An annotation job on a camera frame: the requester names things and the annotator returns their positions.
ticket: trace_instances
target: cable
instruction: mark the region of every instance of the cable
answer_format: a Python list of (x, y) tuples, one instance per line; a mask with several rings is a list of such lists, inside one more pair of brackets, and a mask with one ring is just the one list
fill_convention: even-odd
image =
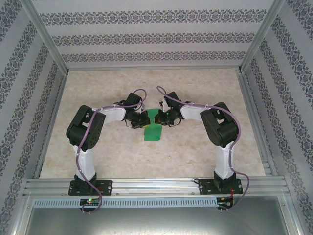
[(241, 126), (240, 126), (239, 121), (237, 120), (237, 118), (236, 118), (230, 111), (228, 111), (228, 110), (226, 110), (226, 109), (223, 109), (223, 108), (221, 108), (221, 107), (217, 107), (217, 106), (214, 106), (214, 105), (202, 105), (202, 104), (194, 104), (194, 103), (185, 103), (185, 102), (182, 102), (182, 101), (180, 101), (180, 100), (178, 100), (178, 99), (174, 99), (174, 98), (168, 96), (168, 95), (166, 94), (166, 90), (165, 90), (163, 87), (161, 87), (161, 86), (157, 86), (156, 89), (157, 89), (163, 96), (165, 96), (166, 98), (169, 98), (169, 99), (171, 99), (171, 100), (173, 100), (173, 101), (176, 101), (176, 102), (178, 102), (178, 103), (180, 103), (180, 104), (184, 104), (184, 105), (188, 105), (188, 106), (195, 106), (195, 107), (200, 107), (200, 108), (217, 109), (217, 110), (220, 110), (220, 111), (223, 111), (223, 112), (227, 113), (228, 115), (230, 115), (230, 116), (234, 119), (234, 121), (235, 121), (235, 123), (236, 123), (236, 125), (237, 125), (237, 127), (238, 127), (238, 135), (237, 135), (237, 138), (235, 139), (235, 141), (233, 142), (233, 144), (232, 144), (232, 145), (230, 146), (230, 148), (229, 148), (228, 164), (229, 164), (229, 167), (230, 167), (230, 169), (231, 169), (232, 172), (234, 172), (234, 173), (236, 173), (236, 174), (238, 174), (238, 175), (243, 175), (243, 176), (246, 177), (246, 179), (247, 179), (247, 185), (246, 185), (246, 189), (245, 189), (243, 195), (242, 195), (241, 198), (238, 200), (238, 202), (237, 202), (233, 207), (231, 207), (230, 209), (228, 209), (228, 210), (232, 210), (234, 207), (236, 207), (236, 206), (241, 202), (241, 200), (244, 198), (244, 196), (245, 196), (246, 193), (248, 192), (248, 189), (249, 189), (249, 186), (250, 186), (250, 178), (249, 178), (246, 174), (234, 170), (233, 167), (232, 167), (232, 165), (231, 165), (231, 152), (232, 152), (232, 149), (233, 149), (233, 147), (235, 146), (235, 144), (238, 142), (238, 140), (239, 140), (239, 138), (240, 138), (240, 136), (241, 136)]
[[(88, 212), (88, 214), (95, 213), (97, 210), (99, 210), (99, 208), (100, 208), (101, 205), (102, 205), (102, 194), (101, 194), (101, 192), (99, 191), (99, 189), (97, 189), (96, 186), (94, 186), (94, 185), (86, 178), (86, 176), (85, 176), (85, 175), (83, 174), (83, 172), (82, 172), (82, 169), (81, 169), (80, 166), (79, 166), (79, 161), (78, 161), (78, 160), (79, 160), (79, 153), (80, 153), (81, 147), (83, 146), (83, 144), (84, 144), (84, 142), (85, 142), (85, 140), (86, 140), (86, 138), (87, 138), (88, 132), (89, 132), (89, 130), (90, 130), (90, 128), (91, 128), (91, 124), (92, 124), (92, 122), (93, 122), (93, 119), (94, 119), (94, 117), (96, 116), (96, 114), (97, 114), (98, 112), (100, 112), (101, 110), (107, 109), (107, 108), (115, 108), (115, 107), (133, 108), (133, 107), (137, 107), (138, 105), (142, 104), (142, 103), (146, 100), (146, 98), (147, 98), (147, 92), (146, 92), (144, 89), (141, 89), (141, 88), (140, 88), (140, 89), (137, 89), (137, 90), (135, 90), (133, 93), (138, 92), (138, 91), (143, 91), (143, 92), (145, 93), (145, 97), (144, 97), (139, 103), (137, 103), (137, 104), (134, 104), (134, 105), (110, 105), (110, 106), (105, 106), (105, 107), (99, 108), (99, 109), (97, 109), (96, 111), (94, 111), (93, 114), (92, 114), (92, 116), (91, 116), (91, 119), (90, 119), (90, 121), (89, 121), (89, 125), (88, 125), (87, 130), (86, 130), (86, 132), (85, 132), (85, 134), (84, 134), (84, 137), (83, 137), (82, 141), (80, 142), (80, 144), (79, 144), (79, 146), (78, 146), (78, 148), (77, 148), (77, 153), (76, 153), (76, 165), (77, 165), (77, 169), (78, 169), (79, 173), (81, 174), (81, 176), (84, 178), (84, 180), (85, 180), (94, 190), (96, 190), (96, 192), (99, 194), (99, 199), (100, 199), (100, 203), (99, 203), (98, 207), (96, 207), (94, 210)], [(84, 206), (85, 206), (85, 205), (82, 206), (82, 211), (83, 211), (83, 213), (86, 213), (86, 211), (84, 211)]]

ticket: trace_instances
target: green object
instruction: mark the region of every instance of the green object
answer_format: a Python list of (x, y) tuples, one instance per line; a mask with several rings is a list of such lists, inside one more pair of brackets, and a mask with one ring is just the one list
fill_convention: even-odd
[(162, 126), (155, 124), (155, 116), (159, 109), (148, 109), (148, 117), (151, 125), (145, 128), (145, 141), (159, 141), (161, 139)]

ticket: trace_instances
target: perforated metal strip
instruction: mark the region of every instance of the perforated metal strip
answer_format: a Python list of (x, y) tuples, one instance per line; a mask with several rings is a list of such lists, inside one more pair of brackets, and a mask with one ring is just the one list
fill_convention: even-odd
[[(34, 208), (77, 208), (80, 198), (35, 199)], [(216, 197), (201, 198), (103, 198), (104, 208), (217, 207)]]

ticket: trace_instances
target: black mounting plate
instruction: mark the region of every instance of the black mounting plate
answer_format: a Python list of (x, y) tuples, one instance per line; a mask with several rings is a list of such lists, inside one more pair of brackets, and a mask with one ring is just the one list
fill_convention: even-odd
[[(96, 187), (100, 190), (102, 196), (111, 196), (112, 192), (112, 180), (96, 180)], [(72, 180), (69, 184), (68, 194), (69, 196), (97, 196), (97, 191), (93, 191), (91, 194), (86, 192), (79, 192), (76, 189), (77, 182)]]
[(234, 182), (223, 188), (222, 191), (219, 191), (218, 188), (214, 185), (214, 179), (197, 179), (198, 182), (195, 182), (199, 185), (200, 195), (218, 195), (218, 194), (231, 194), (231, 189), (234, 190), (233, 194), (243, 194), (243, 188), (240, 179), (235, 179)]

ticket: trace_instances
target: robotic arm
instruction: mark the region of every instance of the robotic arm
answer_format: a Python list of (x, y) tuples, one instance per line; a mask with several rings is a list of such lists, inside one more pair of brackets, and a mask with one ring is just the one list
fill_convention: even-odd
[[(179, 100), (175, 92), (167, 95)], [(214, 185), (220, 192), (232, 185), (236, 179), (236, 173), (230, 169), (228, 158), (230, 146), (238, 135), (238, 127), (232, 117), (217, 109), (184, 105), (167, 97), (163, 98), (160, 105), (163, 110), (158, 111), (155, 117), (155, 123), (173, 127), (177, 119), (179, 119), (178, 124), (183, 119), (193, 119), (203, 122), (209, 139), (216, 146), (217, 164), (214, 171)], [(229, 111), (223, 102), (219, 102), (215, 106)]]
[[(85, 181), (81, 173), (96, 186), (96, 171), (93, 164), (93, 151), (92, 149), (98, 143), (101, 130), (104, 124), (112, 121), (130, 121), (132, 128), (142, 128), (150, 125), (150, 119), (148, 112), (144, 110), (144, 104), (138, 105), (134, 108), (127, 108), (123, 106), (136, 105), (141, 101), (141, 97), (134, 93), (130, 93), (126, 100), (115, 103), (116, 107), (104, 108), (98, 112), (92, 122), (89, 133), (84, 144), (81, 147), (78, 163), (81, 168), (76, 171), (74, 181), (71, 182), (73, 192), (79, 192), (80, 194), (93, 194), (93, 188)], [(67, 129), (67, 137), (70, 144), (73, 145), (75, 154), (79, 144), (81, 143), (83, 136), (87, 130), (84, 123), (89, 123), (91, 116), (95, 112), (95, 109), (83, 105), (77, 111), (73, 121)]]

